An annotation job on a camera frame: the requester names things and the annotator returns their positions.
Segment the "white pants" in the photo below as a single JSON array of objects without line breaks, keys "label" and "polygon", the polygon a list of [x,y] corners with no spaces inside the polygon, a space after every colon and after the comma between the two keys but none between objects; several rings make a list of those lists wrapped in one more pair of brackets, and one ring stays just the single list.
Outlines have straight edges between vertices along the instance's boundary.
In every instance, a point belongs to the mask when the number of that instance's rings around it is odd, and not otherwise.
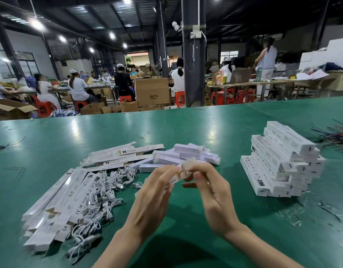
[{"label": "white pants", "polygon": [[46,94],[46,95],[38,94],[37,98],[39,99],[39,101],[44,102],[44,103],[49,101],[53,105],[55,105],[57,109],[61,109],[61,105],[58,102],[58,99],[53,94]]},{"label": "white pants", "polygon": [[[266,70],[262,70],[262,78],[263,80],[271,80],[272,79],[272,74],[273,74],[273,69],[272,68],[268,68]],[[269,89],[271,85],[267,84],[265,85],[265,89]],[[259,98],[261,96],[261,92],[262,92],[262,85],[257,85],[257,97]],[[267,97],[268,96],[268,92],[269,90],[265,90],[264,91],[264,96]]]}]

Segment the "black shirt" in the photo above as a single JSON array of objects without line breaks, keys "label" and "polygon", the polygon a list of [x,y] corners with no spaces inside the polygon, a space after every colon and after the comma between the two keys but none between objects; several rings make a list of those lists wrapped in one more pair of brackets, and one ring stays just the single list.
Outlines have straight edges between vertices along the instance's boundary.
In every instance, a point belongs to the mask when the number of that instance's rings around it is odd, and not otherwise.
[{"label": "black shirt", "polygon": [[114,77],[116,86],[118,86],[118,90],[126,91],[129,89],[129,86],[132,86],[132,79],[127,72],[118,72],[117,75]]}]

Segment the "stack of white boxes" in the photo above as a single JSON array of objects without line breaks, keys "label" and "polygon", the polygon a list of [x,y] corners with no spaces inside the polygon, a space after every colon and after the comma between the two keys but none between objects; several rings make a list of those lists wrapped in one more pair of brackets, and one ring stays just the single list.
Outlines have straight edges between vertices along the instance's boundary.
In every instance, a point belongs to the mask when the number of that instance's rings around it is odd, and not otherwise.
[{"label": "stack of white boxes", "polygon": [[252,135],[251,142],[241,164],[258,196],[300,197],[324,169],[315,144],[277,121],[268,121],[264,136]]}]

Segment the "green plant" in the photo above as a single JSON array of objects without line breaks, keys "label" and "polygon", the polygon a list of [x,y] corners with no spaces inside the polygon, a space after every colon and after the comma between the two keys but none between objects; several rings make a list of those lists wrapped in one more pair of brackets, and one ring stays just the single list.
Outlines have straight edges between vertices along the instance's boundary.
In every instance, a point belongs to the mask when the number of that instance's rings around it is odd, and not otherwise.
[{"label": "green plant", "polygon": [[129,55],[126,55],[126,63],[130,65],[132,63],[132,58]]}]

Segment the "bundle of wires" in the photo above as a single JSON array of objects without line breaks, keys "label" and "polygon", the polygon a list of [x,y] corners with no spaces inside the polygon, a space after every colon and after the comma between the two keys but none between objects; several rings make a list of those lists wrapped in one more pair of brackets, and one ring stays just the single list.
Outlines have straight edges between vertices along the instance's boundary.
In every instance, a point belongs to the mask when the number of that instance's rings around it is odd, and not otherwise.
[{"label": "bundle of wires", "polygon": [[335,122],[339,123],[340,125],[332,125],[328,126],[328,131],[322,130],[315,126],[313,123],[310,124],[312,130],[317,132],[317,139],[314,141],[315,143],[322,143],[326,141],[327,143],[323,145],[323,148],[326,146],[333,146],[333,145],[342,145],[341,148],[338,150],[343,151],[343,123],[334,119]]}]

